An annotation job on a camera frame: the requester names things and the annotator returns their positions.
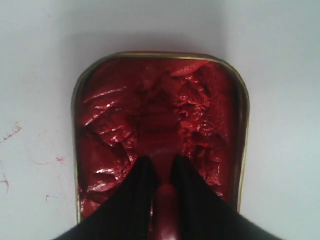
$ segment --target white floor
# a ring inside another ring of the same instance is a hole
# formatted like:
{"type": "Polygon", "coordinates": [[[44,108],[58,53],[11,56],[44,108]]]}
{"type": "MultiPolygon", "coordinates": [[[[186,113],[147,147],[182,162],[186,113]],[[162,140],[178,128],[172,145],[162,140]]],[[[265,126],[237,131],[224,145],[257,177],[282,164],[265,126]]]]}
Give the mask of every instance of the white floor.
{"type": "Polygon", "coordinates": [[[0,239],[76,224],[71,95],[122,51],[215,55],[243,76],[251,116],[241,213],[320,239],[320,2],[0,1],[0,239]]]}

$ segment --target red sauce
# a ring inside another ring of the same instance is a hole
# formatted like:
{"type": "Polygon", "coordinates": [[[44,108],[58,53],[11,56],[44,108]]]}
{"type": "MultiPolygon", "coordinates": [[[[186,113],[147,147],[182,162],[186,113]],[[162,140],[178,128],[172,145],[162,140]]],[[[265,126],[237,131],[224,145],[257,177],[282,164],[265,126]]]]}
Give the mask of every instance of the red sauce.
{"type": "MultiPolygon", "coordinates": [[[[228,72],[214,62],[118,58],[100,65],[76,102],[82,218],[103,204],[127,176],[141,154],[141,129],[172,124],[164,117],[168,108],[176,119],[181,154],[188,156],[207,184],[231,204],[235,96],[228,72]]],[[[161,131],[153,134],[150,141],[166,139],[161,134],[165,135],[161,131]]]]}

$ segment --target red paste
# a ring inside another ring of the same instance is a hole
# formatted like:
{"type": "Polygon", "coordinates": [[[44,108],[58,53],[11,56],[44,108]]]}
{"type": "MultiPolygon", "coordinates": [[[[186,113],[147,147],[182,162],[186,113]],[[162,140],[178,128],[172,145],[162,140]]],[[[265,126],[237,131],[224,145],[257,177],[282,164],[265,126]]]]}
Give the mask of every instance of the red paste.
{"type": "Polygon", "coordinates": [[[176,119],[181,154],[231,203],[235,95],[228,72],[214,62],[118,58],[100,65],[78,93],[76,103],[82,218],[103,204],[127,176],[142,154],[139,142],[167,139],[160,129],[147,140],[141,131],[145,126],[170,127],[172,122],[164,117],[168,106],[176,119]]]}

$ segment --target tin can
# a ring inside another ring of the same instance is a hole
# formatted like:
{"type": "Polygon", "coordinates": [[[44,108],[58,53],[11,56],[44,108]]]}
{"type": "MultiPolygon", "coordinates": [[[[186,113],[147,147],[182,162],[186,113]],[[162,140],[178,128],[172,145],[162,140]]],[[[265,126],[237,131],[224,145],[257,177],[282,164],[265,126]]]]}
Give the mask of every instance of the tin can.
{"type": "Polygon", "coordinates": [[[250,114],[250,100],[247,87],[240,76],[240,74],[227,62],[216,58],[214,56],[205,54],[194,54],[194,53],[166,53],[166,52],[122,52],[116,53],[107,57],[104,57],[96,61],[91,65],[79,78],[74,88],[72,96],[72,121],[73,121],[73,134],[74,134],[74,151],[75,151],[75,182],[76,182],[76,206],[77,206],[77,220],[82,220],[81,211],[81,193],[79,184],[82,181],[79,175],[79,151],[77,150],[77,140],[79,135],[79,128],[77,127],[77,106],[82,96],[82,92],[85,89],[86,84],[90,80],[93,72],[95,72],[101,65],[114,60],[122,59],[179,59],[179,60],[193,60],[193,61],[207,61],[209,63],[215,63],[221,66],[229,75],[229,79],[235,88],[235,99],[236,99],[236,148],[235,148],[235,160],[233,165],[233,177],[232,177],[232,196],[230,205],[240,210],[241,205],[241,194],[243,186],[243,177],[245,170],[246,160],[246,145],[247,145],[247,134],[250,114]]]}

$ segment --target rectangular tin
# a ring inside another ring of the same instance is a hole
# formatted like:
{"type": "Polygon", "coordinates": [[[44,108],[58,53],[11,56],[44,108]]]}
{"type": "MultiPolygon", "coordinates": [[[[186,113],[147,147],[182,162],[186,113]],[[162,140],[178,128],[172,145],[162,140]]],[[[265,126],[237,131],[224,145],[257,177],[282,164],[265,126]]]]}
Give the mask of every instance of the rectangular tin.
{"type": "Polygon", "coordinates": [[[73,149],[74,149],[74,168],[75,168],[75,186],[76,186],[76,215],[77,222],[81,222],[81,202],[79,195],[79,169],[78,169],[78,156],[76,151],[76,123],[75,123],[75,107],[78,98],[78,93],[82,91],[84,84],[91,76],[91,73],[101,64],[118,59],[118,58],[161,58],[161,59],[185,59],[185,60],[205,60],[218,63],[222,65],[231,75],[231,80],[235,83],[236,87],[236,100],[238,107],[238,146],[236,150],[236,166],[235,166],[235,181],[233,183],[233,202],[234,207],[238,212],[241,206],[241,195],[243,188],[243,179],[246,162],[246,150],[247,150],[247,136],[249,126],[250,115],[250,99],[246,84],[238,71],[224,60],[217,57],[197,54],[197,53],[170,53],[170,52],[120,52],[106,57],[103,57],[93,63],[84,73],[79,77],[72,95],[71,111],[72,111],[72,125],[73,125],[73,149]]]}

